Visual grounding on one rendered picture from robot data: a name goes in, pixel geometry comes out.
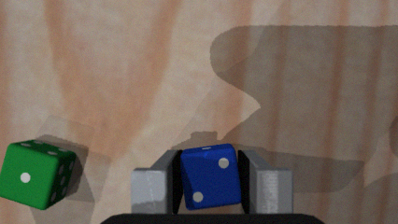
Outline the green die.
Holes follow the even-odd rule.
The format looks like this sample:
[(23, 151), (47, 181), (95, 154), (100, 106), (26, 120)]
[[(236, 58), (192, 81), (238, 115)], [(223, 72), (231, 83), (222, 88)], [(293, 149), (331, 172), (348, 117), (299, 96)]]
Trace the green die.
[(76, 153), (37, 140), (9, 144), (0, 197), (46, 210), (65, 197)]

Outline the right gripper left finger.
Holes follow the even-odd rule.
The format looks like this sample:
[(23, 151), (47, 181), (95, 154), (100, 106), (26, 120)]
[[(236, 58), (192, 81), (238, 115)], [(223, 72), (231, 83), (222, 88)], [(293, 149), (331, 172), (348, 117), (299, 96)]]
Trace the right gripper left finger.
[(131, 172), (131, 214), (177, 214), (183, 196), (182, 149), (167, 149), (150, 168)]

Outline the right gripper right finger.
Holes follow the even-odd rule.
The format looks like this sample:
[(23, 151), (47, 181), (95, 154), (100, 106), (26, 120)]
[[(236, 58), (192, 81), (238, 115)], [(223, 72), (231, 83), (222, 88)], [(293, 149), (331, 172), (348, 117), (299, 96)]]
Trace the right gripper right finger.
[(254, 150), (238, 150), (245, 214), (293, 214), (293, 171), (273, 167)]

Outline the blue die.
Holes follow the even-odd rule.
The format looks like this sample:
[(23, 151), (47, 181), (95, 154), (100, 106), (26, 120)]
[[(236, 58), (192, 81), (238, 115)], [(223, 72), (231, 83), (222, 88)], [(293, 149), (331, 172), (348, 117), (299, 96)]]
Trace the blue die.
[(188, 210), (241, 203), (237, 157), (231, 144), (184, 149), (180, 172)]

